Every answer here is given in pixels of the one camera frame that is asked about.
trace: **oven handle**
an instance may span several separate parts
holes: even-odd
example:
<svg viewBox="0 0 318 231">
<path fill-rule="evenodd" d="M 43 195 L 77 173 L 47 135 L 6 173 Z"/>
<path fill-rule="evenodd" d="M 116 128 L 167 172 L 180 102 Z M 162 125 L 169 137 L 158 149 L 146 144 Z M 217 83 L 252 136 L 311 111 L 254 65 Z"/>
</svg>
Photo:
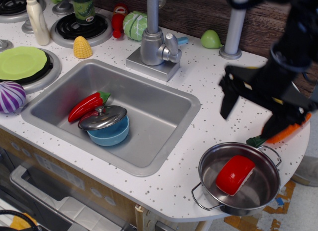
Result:
<svg viewBox="0 0 318 231">
<path fill-rule="evenodd" d="M 23 179 L 27 176 L 29 176 L 27 169 L 20 165 L 11 173 L 10 181 L 67 222 L 79 224 L 90 231 L 99 230 L 101 227 L 104 227 L 104 230 L 106 228 L 107 231 L 120 230 L 119 226 L 73 197 L 65 197 L 61 201 L 55 200 Z"/>
</svg>

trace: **red pepper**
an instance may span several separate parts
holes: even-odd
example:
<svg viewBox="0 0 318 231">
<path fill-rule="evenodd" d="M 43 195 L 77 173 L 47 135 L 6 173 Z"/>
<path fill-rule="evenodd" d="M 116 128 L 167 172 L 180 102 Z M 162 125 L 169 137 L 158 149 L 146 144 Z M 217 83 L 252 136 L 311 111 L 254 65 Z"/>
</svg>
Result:
<svg viewBox="0 0 318 231">
<path fill-rule="evenodd" d="M 109 98 L 110 93 L 98 91 L 79 102 L 69 114 L 69 122 L 72 122 L 96 107 L 103 105 Z"/>
</svg>

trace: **green plate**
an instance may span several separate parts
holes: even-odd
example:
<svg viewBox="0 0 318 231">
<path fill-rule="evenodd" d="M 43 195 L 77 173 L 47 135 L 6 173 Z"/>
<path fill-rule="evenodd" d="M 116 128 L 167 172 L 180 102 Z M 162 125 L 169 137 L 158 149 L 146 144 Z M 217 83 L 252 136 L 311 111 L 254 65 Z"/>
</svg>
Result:
<svg viewBox="0 0 318 231">
<path fill-rule="evenodd" d="M 47 62 L 45 52 L 35 47 L 16 47 L 0 54 L 0 79 L 19 80 L 31 77 Z"/>
</svg>

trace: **white bottle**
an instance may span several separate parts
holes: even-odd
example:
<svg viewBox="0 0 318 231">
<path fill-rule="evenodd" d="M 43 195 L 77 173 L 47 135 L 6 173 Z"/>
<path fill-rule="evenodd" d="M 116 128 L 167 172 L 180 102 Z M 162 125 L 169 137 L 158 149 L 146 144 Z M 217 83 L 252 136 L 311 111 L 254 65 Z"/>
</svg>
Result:
<svg viewBox="0 0 318 231">
<path fill-rule="evenodd" d="M 37 43 L 45 46 L 50 42 L 50 32 L 46 25 L 42 7 L 37 0 L 26 0 L 26 11 Z"/>
</svg>

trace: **silver pot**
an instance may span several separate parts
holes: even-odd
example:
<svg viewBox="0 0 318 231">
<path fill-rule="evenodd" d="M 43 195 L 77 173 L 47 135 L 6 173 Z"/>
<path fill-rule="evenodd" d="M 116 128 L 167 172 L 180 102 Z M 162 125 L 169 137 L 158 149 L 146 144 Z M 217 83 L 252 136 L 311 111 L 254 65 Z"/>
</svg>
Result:
<svg viewBox="0 0 318 231">
<path fill-rule="evenodd" d="M 271 150 L 277 156 L 278 163 L 273 161 L 260 149 Z M 235 155 L 243 155 L 255 163 L 253 174 L 242 188 L 230 196 L 221 191 L 215 180 L 223 166 Z M 220 208 L 223 212 L 235 216 L 248 216 L 261 211 L 278 194 L 280 178 L 277 166 L 281 163 L 279 154 L 270 147 L 254 148 L 242 143 L 222 143 L 209 148 L 199 162 L 201 182 L 192 189 L 194 201 L 205 210 Z M 211 208 L 201 205 L 194 196 L 194 190 L 202 184 L 203 193 L 212 203 Z"/>
</svg>

